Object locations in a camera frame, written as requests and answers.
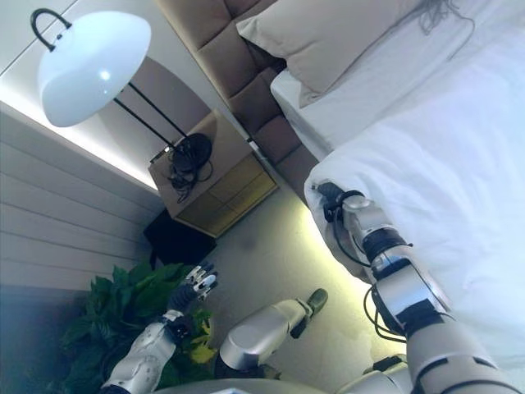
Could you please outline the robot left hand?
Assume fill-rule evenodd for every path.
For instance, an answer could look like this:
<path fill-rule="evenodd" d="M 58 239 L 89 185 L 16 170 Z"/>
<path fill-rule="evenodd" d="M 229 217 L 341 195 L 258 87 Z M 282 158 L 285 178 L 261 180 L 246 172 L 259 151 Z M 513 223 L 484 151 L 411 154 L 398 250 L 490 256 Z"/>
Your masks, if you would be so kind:
<path fill-rule="evenodd" d="M 204 300 L 217 286 L 217 276 L 212 263 L 195 266 L 169 295 L 167 312 L 186 314 L 197 300 Z"/>

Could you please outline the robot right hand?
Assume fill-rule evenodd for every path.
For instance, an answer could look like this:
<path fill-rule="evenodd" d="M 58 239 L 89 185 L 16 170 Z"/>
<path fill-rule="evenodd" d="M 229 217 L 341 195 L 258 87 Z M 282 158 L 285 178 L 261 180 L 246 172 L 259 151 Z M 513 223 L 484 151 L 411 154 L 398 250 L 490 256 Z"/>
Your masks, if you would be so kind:
<path fill-rule="evenodd" d="M 340 195 L 344 193 L 339 186 L 332 182 L 314 185 L 313 190 L 322 197 L 322 201 L 326 204 L 336 204 L 339 201 Z"/>

